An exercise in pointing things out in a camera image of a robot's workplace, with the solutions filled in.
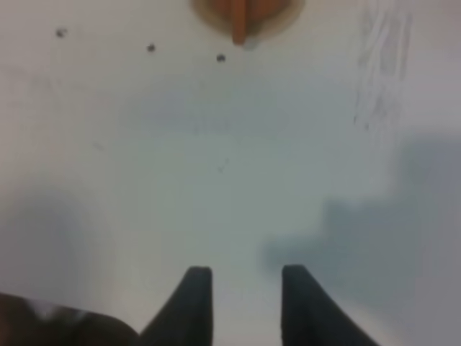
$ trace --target white surface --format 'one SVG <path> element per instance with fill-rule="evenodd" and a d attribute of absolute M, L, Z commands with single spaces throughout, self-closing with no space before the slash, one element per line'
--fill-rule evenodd
<path fill-rule="evenodd" d="M 142 329 L 209 265 L 215 344 L 279 345 L 279 269 L 304 262 L 383 344 L 455 345 L 461 5 L 398 4 L 309 0 L 245 51 L 186 1 L 2 0 L 3 202 L 58 202 L 2 228 L 1 289 Z M 401 39 L 412 16 L 401 78 L 404 48 L 392 76 L 373 70 L 395 27 L 363 33 L 366 8 Z M 79 223 L 56 223 L 53 191 Z"/>

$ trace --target scuff mark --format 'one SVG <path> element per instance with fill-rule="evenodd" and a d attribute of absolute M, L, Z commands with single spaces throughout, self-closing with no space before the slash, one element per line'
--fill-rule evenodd
<path fill-rule="evenodd" d="M 354 124 L 370 127 L 400 117 L 412 25 L 407 0 L 362 2 Z"/>

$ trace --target black pointed object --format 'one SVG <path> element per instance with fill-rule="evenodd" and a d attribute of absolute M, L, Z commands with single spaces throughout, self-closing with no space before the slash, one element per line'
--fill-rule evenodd
<path fill-rule="evenodd" d="M 211 346 L 212 272 L 192 267 L 136 346 Z"/>
<path fill-rule="evenodd" d="M 377 346 L 302 265 L 282 272 L 283 346 Z"/>

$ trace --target hole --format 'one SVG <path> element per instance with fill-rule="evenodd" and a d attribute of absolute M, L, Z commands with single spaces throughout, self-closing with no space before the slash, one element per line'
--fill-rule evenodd
<path fill-rule="evenodd" d="M 150 45 L 147 46 L 147 51 L 149 53 L 153 53 L 156 51 L 156 45 L 154 45 L 153 43 L 151 43 Z"/>
<path fill-rule="evenodd" d="M 64 38 L 67 36 L 68 30 L 65 27 L 59 27 L 56 29 L 56 37 Z"/>

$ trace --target brown object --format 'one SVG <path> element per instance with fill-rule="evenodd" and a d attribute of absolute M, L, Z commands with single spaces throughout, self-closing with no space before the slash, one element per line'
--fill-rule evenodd
<path fill-rule="evenodd" d="M 211 9 L 232 24 L 233 42 L 243 45 L 252 27 L 274 17 L 290 0 L 209 0 Z"/>

